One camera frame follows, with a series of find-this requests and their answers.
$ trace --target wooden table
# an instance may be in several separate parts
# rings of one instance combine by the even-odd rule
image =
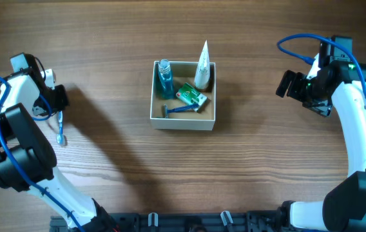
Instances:
[[[55,119],[38,125],[67,178],[109,212],[275,209],[322,200],[347,174],[337,113],[275,95],[286,70],[309,71],[276,48],[301,32],[351,36],[366,63],[366,1],[68,1],[0,4],[0,75],[20,52],[53,68],[71,103],[68,146],[56,144]],[[153,61],[197,61],[205,40],[217,64],[214,130],[152,129]],[[318,52],[313,40],[285,47]],[[51,215],[0,188],[0,231],[47,231]]]

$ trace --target green and white package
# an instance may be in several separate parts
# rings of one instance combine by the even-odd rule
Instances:
[[[196,112],[207,101],[207,97],[204,94],[201,94],[188,83],[185,83],[183,87],[178,90],[176,97],[188,105],[197,103],[199,107],[194,109]]]

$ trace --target open cardboard box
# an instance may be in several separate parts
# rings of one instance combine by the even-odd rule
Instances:
[[[210,83],[206,90],[201,91],[207,98],[207,102],[194,112],[170,113],[169,118],[162,117],[162,106],[166,104],[169,109],[186,104],[174,98],[165,100],[162,98],[162,86],[159,79],[159,61],[155,61],[153,67],[153,84],[151,87],[150,122],[155,129],[176,129],[176,130],[212,130],[216,121],[216,64],[210,63]],[[173,85],[175,92],[184,83],[195,87],[194,80],[197,62],[170,61],[170,68],[173,72]]]

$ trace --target black cable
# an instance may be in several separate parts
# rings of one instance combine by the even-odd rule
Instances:
[[[44,79],[44,81],[46,80],[46,70],[44,70],[44,66],[43,66],[43,64],[41,64],[41,61],[40,61],[40,59],[38,59],[38,58],[36,58],[36,57],[34,57],[34,59],[40,64],[40,66],[41,66],[41,68],[43,69],[43,73],[44,73],[44,77],[43,77],[43,79]]]

